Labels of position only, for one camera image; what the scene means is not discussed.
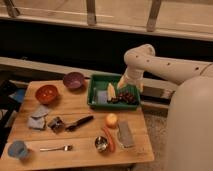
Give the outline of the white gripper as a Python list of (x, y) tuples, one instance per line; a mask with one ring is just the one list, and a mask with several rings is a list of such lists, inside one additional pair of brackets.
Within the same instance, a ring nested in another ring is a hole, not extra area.
[(143, 73), (143, 70), (137, 70), (131, 67), (127, 67), (124, 73), (124, 77), (122, 76), (119, 82), (117, 83), (117, 89), (124, 88), (127, 83), (130, 85), (135, 85), (142, 93), (144, 90), (144, 85), (142, 83)]

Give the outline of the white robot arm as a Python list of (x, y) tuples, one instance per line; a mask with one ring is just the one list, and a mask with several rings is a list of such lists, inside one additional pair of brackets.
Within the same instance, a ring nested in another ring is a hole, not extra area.
[(168, 109), (165, 171), (213, 171), (213, 62), (157, 57), (150, 44), (124, 54), (118, 86), (141, 88), (149, 72), (178, 85)]

